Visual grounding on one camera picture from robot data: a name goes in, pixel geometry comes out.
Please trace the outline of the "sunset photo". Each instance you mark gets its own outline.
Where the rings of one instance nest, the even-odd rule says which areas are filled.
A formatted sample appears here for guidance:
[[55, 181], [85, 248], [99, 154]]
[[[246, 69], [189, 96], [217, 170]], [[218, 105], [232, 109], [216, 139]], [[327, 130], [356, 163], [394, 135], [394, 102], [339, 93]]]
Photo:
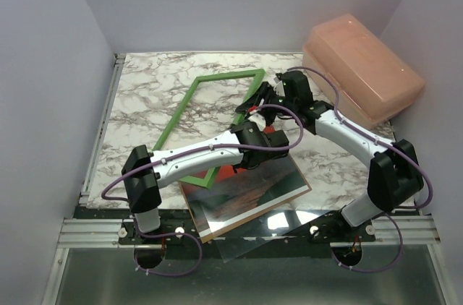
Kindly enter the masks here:
[[180, 188], [204, 244], [311, 191], [289, 156], [253, 170], [223, 166], [209, 189], [187, 182]]

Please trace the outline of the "green wooden picture frame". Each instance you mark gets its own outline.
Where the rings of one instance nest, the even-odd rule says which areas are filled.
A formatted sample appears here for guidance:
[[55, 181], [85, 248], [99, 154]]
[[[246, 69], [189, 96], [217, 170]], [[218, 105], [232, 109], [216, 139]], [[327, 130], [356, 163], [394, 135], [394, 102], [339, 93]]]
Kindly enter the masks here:
[[234, 106], [250, 98], [265, 75], [264, 69], [245, 69], [197, 76], [171, 112], [153, 149], [178, 146], [180, 132], [187, 133], [188, 141], [196, 142], [200, 136], [210, 137], [223, 126], [238, 124], [244, 115], [236, 113]]

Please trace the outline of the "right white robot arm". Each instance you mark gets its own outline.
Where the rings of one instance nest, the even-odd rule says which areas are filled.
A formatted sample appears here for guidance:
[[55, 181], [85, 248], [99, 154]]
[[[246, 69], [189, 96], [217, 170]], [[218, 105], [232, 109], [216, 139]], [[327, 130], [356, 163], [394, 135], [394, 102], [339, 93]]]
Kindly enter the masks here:
[[317, 227], [315, 240], [349, 241], [359, 233], [359, 226], [401, 209], [430, 182], [411, 142], [382, 138], [349, 120], [339, 112], [339, 96], [332, 104], [314, 99], [305, 71], [306, 67], [296, 66], [278, 73], [276, 85], [263, 82], [235, 111], [247, 118], [260, 114], [267, 126], [275, 118], [297, 116], [310, 133], [336, 143], [368, 167], [365, 193], [310, 224]]

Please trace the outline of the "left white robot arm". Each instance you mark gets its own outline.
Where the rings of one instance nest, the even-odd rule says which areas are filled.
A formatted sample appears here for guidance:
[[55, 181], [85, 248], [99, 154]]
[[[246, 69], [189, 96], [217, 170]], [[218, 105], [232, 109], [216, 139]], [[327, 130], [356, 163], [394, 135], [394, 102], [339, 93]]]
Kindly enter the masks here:
[[130, 153], [122, 169], [129, 209], [137, 223], [136, 236], [144, 243], [160, 235], [160, 190], [185, 176], [222, 166], [251, 169], [267, 160], [287, 156], [289, 140], [281, 130], [265, 133], [253, 121], [190, 146], [149, 153], [145, 145]]

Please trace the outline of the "clear acrylic sheet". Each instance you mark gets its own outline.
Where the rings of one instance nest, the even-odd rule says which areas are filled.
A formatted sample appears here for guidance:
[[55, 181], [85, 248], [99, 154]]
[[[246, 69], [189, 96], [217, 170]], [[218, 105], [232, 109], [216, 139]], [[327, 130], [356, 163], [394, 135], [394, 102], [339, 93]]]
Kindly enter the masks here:
[[322, 216], [324, 211], [309, 203], [312, 198], [310, 192], [303, 194], [206, 244], [216, 244], [225, 262], [238, 258]]

